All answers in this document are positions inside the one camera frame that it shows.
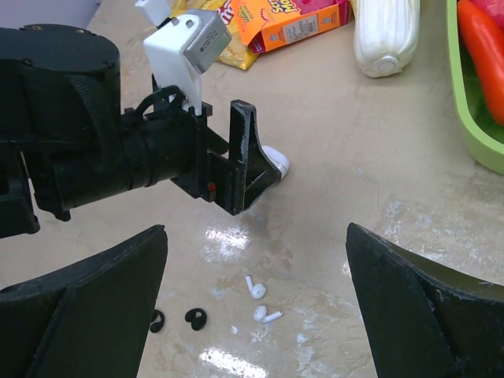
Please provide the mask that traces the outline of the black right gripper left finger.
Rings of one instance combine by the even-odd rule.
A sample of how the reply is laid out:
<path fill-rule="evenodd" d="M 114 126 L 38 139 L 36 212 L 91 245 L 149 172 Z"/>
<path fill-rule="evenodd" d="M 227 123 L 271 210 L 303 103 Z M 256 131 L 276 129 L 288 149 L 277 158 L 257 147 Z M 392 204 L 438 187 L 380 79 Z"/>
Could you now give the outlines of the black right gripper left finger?
<path fill-rule="evenodd" d="M 168 255 L 154 225 L 1 291 L 3 377 L 135 377 Z"/>

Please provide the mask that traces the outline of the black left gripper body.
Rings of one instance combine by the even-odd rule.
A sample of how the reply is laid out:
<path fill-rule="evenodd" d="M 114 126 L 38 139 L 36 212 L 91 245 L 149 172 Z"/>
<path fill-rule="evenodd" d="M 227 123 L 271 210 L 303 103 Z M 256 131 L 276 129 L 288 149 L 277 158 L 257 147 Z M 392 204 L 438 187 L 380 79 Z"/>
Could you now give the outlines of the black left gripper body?
<path fill-rule="evenodd" d="M 175 152 L 175 161 L 170 168 L 178 168 L 172 182 L 193 198 L 213 202 L 217 185 L 211 178 L 210 155 L 228 152 L 228 142 L 208 126 L 213 107 L 202 103 L 202 114 L 197 116 L 193 107 L 172 111 L 163 123 L 168 127 L 169 146 Z"/>

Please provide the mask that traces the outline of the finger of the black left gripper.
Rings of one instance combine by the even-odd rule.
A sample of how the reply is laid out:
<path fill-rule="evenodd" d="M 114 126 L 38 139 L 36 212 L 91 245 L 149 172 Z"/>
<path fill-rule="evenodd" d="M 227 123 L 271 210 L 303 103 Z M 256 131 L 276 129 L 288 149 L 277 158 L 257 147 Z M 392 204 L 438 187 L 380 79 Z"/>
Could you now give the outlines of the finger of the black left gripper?
<path fill-rule="evenodd" d="M 254 105 L 231 101 L 228 156 L 211 153 L 209 167 L 210 182 L 215 185 L 214 202 L 233 216 L 248 210 L 280 182 L 280 170 L 260 143 Z"/>

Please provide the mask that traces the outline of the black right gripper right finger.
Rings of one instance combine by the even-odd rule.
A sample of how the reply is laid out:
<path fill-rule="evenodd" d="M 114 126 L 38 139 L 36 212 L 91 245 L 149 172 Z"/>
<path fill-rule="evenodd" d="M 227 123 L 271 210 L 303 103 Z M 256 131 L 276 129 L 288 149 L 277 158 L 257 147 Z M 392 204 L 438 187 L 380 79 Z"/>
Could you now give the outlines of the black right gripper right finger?
<path fill-rule="evenodd" d="M 379 377 L 501 377 L 503 287 L 359 224 L 346 255 Z"/>

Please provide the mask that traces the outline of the white earbud charging case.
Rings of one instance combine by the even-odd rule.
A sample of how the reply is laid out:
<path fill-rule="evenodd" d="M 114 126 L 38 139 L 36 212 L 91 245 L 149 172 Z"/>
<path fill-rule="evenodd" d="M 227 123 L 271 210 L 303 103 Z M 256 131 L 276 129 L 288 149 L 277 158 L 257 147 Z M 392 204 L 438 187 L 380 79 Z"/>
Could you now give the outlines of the white earbud charging case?
<path fill-rule="evenodd" d="M 263 146 L 263 151 L 265 152 L 268 159 L 276 166 L 276 168 L 280 171 L 281 180 L 288 174 L 291 163 L 286 155 L 278 151 L 277 149 L 271 146 Z"/>

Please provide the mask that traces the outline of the white earbud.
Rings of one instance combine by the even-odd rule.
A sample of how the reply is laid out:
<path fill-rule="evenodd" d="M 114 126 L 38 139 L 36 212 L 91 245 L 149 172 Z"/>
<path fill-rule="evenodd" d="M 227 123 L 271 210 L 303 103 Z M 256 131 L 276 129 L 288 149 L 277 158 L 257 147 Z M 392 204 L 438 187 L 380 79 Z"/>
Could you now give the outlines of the white earbud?
<path fill-rule="evenodd" d="M 265 297 L 267 289 L 263 283 L 254 283 L 250 275 L 245 276 L 245 280 L 251 298 L 259 300 Z"/>
<path fill-rule="evenodd" d="M 266 306 L 258 306 L 253 314 L 253 319 L 260 324 L 267 324 L 281 318 L 284 313 L 280 310 L 268 313 Z"/>

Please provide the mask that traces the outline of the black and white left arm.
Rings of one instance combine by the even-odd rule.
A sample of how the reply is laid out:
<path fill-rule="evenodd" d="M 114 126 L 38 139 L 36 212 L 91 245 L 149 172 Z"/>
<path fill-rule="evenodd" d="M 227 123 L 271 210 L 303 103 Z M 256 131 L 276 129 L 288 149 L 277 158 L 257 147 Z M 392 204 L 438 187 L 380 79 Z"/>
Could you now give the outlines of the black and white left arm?
<path fill-rule="evenodd" d="M 31 24 L 1 31 L 1 235 L 33 234 L 37 209 L 71 210 L 171 180 L 240 214 L 282 178 L 259 142 L 256 109 L 231 103 L 227 139 L 212 106 L 185 109 L 175 85 L 120 106 L 120 53 L 90 31 Z"/>

